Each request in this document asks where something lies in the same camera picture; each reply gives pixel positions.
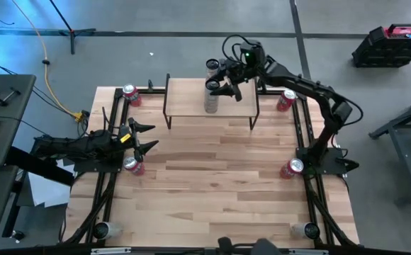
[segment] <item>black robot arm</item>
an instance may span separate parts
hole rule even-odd
[[[246,63],[231,57],[221,59],[217,73],[206,83],[223,81],[225,78],[227,78],[227,83],[210,94],[235,96],[236,101],[240,101],[242,94],[239,84],[259,77],[266,85],[286,87],[313,98],[319,104],[325,127],[320,136],[303,153],[301,159],[307,166],[319,166],[327,152],[328,141],[344,126],[352,112],[352,107],[347,103],[348,100],[334,92],[330,86],[323,86],[320,82],[313,82],[302,78],[301,75],[290,73],[285,66],[265,55],[264,48],[258,41],[245,39],[240,45],[240,51],[241,55],[245,56]]]
[[[328,141],[344,126],[352,112],[352,107],[345,97],[334,92],[330,86],[323,86],[320,82],[313,82],[302,78],[301,75],[290,73],[285,66],[270,56],[267,56],[265,68],[259,70],[259,78],[267,85],[283,86],[317,101],[325,127],[320,136],[308,147],[302,160],[313,166],[320,165],[327,151]]]
[[[91,132],[89,136],[77,139],[43,135],[35,138],[31,154],[51,159],[67,158],[75,163],[87,160],[105,162],[120,159],[121,152],[135,149],[136,160],[142,162],[143,156],[158,143],[158,140],[140,144],[137,134],[153,128],[154,125],[139,124],[133,118],[129,118],[128,126],[121,125],[117,135],[108,130]]]

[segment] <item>gray floor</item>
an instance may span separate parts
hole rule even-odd
[[[45,1],[19,2],[37,27],[64,28]],[[288,0],[56,2],[74,28],[294,32]],[[367,33],[381,25],[411,23],[411,0],[297,0],[297,6],[304,33]],[[10,28],[30,27],[9,0],[0,0],[0,17],[15,23]],[[148,79],[162,86],[167,72],[173,77],[202,77],[205,60],[221,57],[223,39],[81,37],[77,38],[77,53],[72,56],[68,39],[44,37],[52,62],[52,86],[60,100],[74,111],[90,109],[97,86],[129,82],[145,85]],[[294,73],[301,72],[295,38],[260,40],[280,63]],[[351,52],[360,42],[307,39],[308,64],[314,79],[333,86],[365,111],[360,123],[344,128],[338,135],[339,143],[350,149],[349,158],[361,165],[349,174],[348,180],[361,243],[373,248],[411,251],[411,206],[398,208],[393,204],[397,197],[411,193],[409,176],[400,168],[388,137],[373,141],[367,136],[411,104],[411,64],[401,69],[355,69],[350,62]],[[0,35],[0,64],[18,73],[35,74],[36,86],[46,91],[42,59],[35,36]],[[73,137],[77,132],[71,119],[34,96],[23,119],[53,136]],[[29,150],[32,137],[38,135],[21,125],[15,145]],[[54,244],[62,211],[63,207],[25,209],[17,227],[27,233],[27,238],[20,244],[0,239],[0,248]]]

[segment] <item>soda can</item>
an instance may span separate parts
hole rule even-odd
[[[216,81],[209,81],[205,84],[204,91],[204,110],[206,113],[216,113],[218,111],[219,96],[211,96],[211,92],[220,88],[220,84]]]
[[[287,111],[292,106],[292,103],[295,101],[296,94],[293,90],[286,89],[281,92],[278,103],[276,104],[276,109],[278,111]]]
[[[123,160],[123,168],[132,172],[136,176],[141,176],[144,174],[144,164],[136,161],[132,156],[128,156]]]
[[[281,167],[281,178],[291,179],[296,174],[300,174],[303,170],[303,162],[299,159],[291,159]]]
[[[207,79],[210,79],[217,73],[220,63],[216,59],[209,59],[205,62],[205,66],[207,67]]]
[[[118,223],[100,222],[94,226],[93,236],[98,240],[110,239],[122,235],[123,227]]]
[[[320,236],[319,227],[312,222],[294,224],[291,228],[291,232],[294,237],[311,240],[316,240]]]
[[[126,84],[122,88],[122,91],[123,96],[129,100],[131,106],[138,107],[141,105],[142,99],[140,94],[137,92],[136,86]]]

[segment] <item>wooden tabletop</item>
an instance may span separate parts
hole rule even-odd
[[[101,106],[109,114],[113,95],[113,87],[97,88],[90,130],[103,127]],[[168,130],[163,95],[142,95],[142,105],[130,107],[129,115],[139,123],[156,125],[140,140],[159,140],[159,144],[145,157],[144,176],[126,171],[118,175],[111,222],[125,231],[107,245],[217,247],[217,239],[228,236],[234,243],[266,237],[278,247],[312,247],[312,241],[296,239],[290,232],[291,225],[307,222],[309,214],[301,176],[279,178],[281,166],[294,157],[297,144],[292,111],[276,111],[277,98],[260,96],[261,113],[253,131],[247,119],[209,117],[179,117]],[[319,135],[320,109],[314,101],[308,102],[314,133]],[[97,174],[87,173],[75,183],[64,238],[89,213],[96,178]],[[331,215],[358,243],[344,182],[336,176],[323,176],[323,181]],[[325,240],[322,218],[317,218]]]
[[[204,110],[206,79],[170,78],[168,83],[166,114],[168,116],[254,117],[257,114],[254,81],[239,85],[242,100],[220,96],[216,113]]]

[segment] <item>red soda can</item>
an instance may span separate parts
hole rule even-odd
[[[131,106],[138,107],[141,105],[142,99],[140,94],[137,92],[136,86],[126,84],[122,88],[122,91],[123,96],[129,100]]]
[[[292,103],[295,101],[296,94],[293,90],[286,89],[281,92],[278,103],[276,104],[276,109],[278,111],[287,111],[292,106]]]
[[[303,170],[303,162],[299,159],[291,159],[281,167],[279,175],[281,178],[290,179],[296,174],[300,174]]]
[[[130,171],[132,174],[136,176],[141,176],[144,174],[144,164],[136,161],[136,159],[132,156],[128,156],[123,160],[123,168],[125,170]]]

